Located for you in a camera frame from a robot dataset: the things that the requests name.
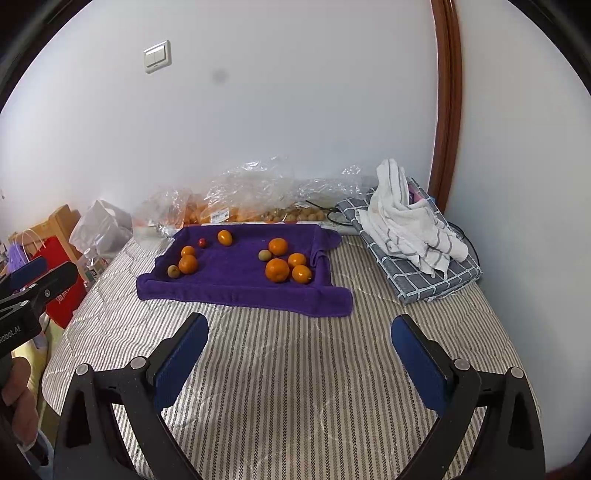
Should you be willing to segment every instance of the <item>clear plastic wrap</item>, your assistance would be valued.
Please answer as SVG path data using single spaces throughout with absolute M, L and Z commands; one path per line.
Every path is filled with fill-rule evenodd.
M 326 219 L 323 207 L 347 197 L 361 198 L 375 184 L 358 166 L 329 178 L 302 180 L 294 178 L 290 165 L 281 157 L 245 163 L 214 177 L 205 195 L 190 189 L 162 190 L 134 212 L 134 235 L 141 243 L 204 223 L 321 222 Z
M 192 192 L 189 189 L 160 190 L 142 202 L 132 214 L 135 240 L 145 248 L 173 236 L 183 227 Z
M 286 208 L 295 200 L 291 176 L 282 159 L 250 162 L 212 180 L 200 223 L 259 222 L 270 208 Z
M 308 200 L 333 206 L 346 197 L 362 197 L 366 177 L 351 166 L 329 179 L 296 180 L 288 162 L 250 162 L 212 180 L 202 204 L 186 217 L 195 223 L 322 221 L 321 208 Z

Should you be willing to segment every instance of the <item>small orange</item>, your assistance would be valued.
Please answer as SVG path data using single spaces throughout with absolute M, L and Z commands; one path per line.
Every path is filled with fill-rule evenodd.
M 191 247 L 191 245 L 183 247 L 183 249 L 181 250 L 181 257 L 184 257 L 185 255 L 195 256 L 195 249 Z
M 296 265 L 305 265 L 306 256 L 304 254 L 291 254 L 287 259 L 287 263 L 290 268 L 294 268 Z
M 281 258 L 273 258 L 265 266 L 265 275 L 275 283 L 281 283 L 290 276 L 290 266 Z
M 287 241 L 283 238 L 274 238 L 269 242 L 269 251 L 278 257 L 287 253 Z
M 181 258 L 180 262 L 178 262 L 178 269 L 183 272 L 185 275 L 190 275 L 191 273 L 195 273 L 199 268 L 199 262 L 194 255 L 185 255 Z
M 222 245 L 229 247 L 233 242 L 232 234 L 227 230 L 220 230 L 217 234 L 217 241 Z
M 312 270 L 305 265 L 296 265 L 291 271 L 291 276 L 298 283 L 309 283 L 312 280 Z

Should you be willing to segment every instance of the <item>blue gripper pad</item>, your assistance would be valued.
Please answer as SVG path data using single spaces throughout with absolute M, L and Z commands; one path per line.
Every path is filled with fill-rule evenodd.
M 182 338 L 177 339 L 175 335 L 171 339 L 163 340 L 176 343 L 176 348 L 154 375 L 154 408 L 157 412 L 174 404 L 207 343 L 207 319 L 200 313 L 192 313 L 185 320 L 185 323 L 187 322 L 190 322 L 190 326 Z
M 18 291 L 47 271 L 47 260 L 37 257 L 10 274 L 10 288 Z
M 445 377 L 427 353 L 426 346 L 421 343 L 400 315 L 392 322 L 390 331 L 396 353 L 402 360 L 425 407 L 435 410 L 440 417 L 443 416 L 447 406 L 447 384 Z

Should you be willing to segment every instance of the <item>red bag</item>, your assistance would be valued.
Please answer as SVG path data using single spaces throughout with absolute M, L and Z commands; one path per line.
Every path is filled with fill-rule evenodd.
M 51 236 L 43 240 L 43 245 L 33 258 L 44 257 L 47 260 L 47 271 L 52 268 L 59 267 L 64 262 L 69 262 L 70 259 L 66 251 L 61 246 L 60 241 L 56 236 Z M 66 328 L 74 310 L 76 310 L 84 297 L 86 296 L 86 289 L 84 288 L 84 281 L 78 275 L 76 283 L 68 288 L 64 293 L 59 295 L 56 299 L 47 304 L 46 312 L 54 322 L 60 327 Z

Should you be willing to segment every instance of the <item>white towel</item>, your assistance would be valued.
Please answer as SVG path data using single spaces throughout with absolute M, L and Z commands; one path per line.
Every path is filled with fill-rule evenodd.
M 363 230 L 387 254 L 407 258 L 420 271 L 447 278 L 449 258 L 463 262 L 468 247 L 438 219 L 426 199 L 409 205 L 404 169 L 390 159 L 378 167 L 378 188 L 369 208 L 357 210 Z

